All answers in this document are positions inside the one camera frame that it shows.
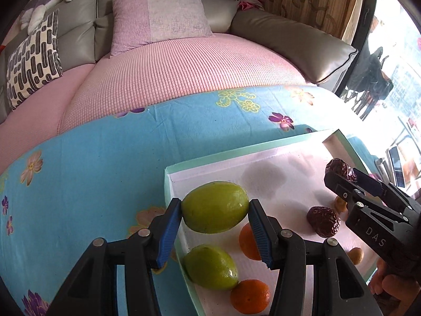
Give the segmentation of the person right hand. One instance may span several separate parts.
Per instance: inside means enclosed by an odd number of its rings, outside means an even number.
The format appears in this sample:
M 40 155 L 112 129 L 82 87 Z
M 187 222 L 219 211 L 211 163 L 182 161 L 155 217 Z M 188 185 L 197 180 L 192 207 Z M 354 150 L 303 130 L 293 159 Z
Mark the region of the person right hand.
M 371 293 L 379 295 L 386 292 L 398 299 L 400 304 L 390 315 L 404 315 L 420 292 L 420 285 L 416 280 L 389 274 L 388 264 L 382 258 L 378 259 L 377 268 L 368 285 Z

